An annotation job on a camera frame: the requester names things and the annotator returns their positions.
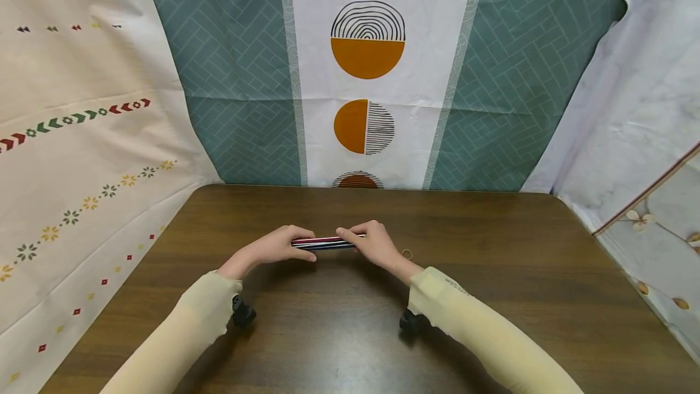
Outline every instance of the right hand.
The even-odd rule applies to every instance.
[[[397,261],[404,259],[391,241],[386,228],[377,221],[355,225],[350,229],[339,228],[335,232],[356,246],[369,261],[384,269],[390,269]]]

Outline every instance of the white cloth panel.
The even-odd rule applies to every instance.
[[[700,3],[627,0],[607,54],[605,109],[554,192],[591,231],[604,225],[700,140]]]
[[[466,3],[293,0],[309,185],[423,187]]]
[[[0,391],[36,393],[198,186],[152,0],[0,0]]]
[[[626,2],[523,189],[553,188],[700,363],[700,3]]]

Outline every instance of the hand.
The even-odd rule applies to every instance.
[[[299,250],[291,244],[294,239],[313,237],[314,233],[310,230],[284,225],[236,251],[217,273],[231,280],[243,280],[259,264],[287,259],[316,261],[313,252]]]
[[[386,232],[386,228],[377,221],[355,225],[349,230],[339,228],[335,232],[345,241],[354,244],[357,251],[362,252],[369,261],[395,275],[406,286],[411,285],[411,277],[423,271],[422,267],[398,252],[391,237]],[[367,236],[359,237],[359,233],[367,234]]]
[[[356,246],[369,261],[384,269],[388,269],[390,265],[402,258],[386,232],[386,228],[377,221],[355,225],[350,229],[339,228],[335,232],[345,241]],[[361,233],[367,236],[359,237],[358,234]]]

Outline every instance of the beige sleeve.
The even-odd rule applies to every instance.
[[[469,348],[513,394],[583,393],[532,339],[435,268],[411,278],[408,308]]]
[[[180,298],[165,321],[141,344],[101,394],[170,394],[197,358],[226,333],[240,280],[212,271]]]

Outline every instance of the left hand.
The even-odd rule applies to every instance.
[[[218,269],[217,274],[231,280],[243,280],[255,266],[287,259],[316,261],[313,252],[292,247],[291,242],[299,238],[316,237],[311,230],[284,225],[272,233],[236,251],[231,259]]]

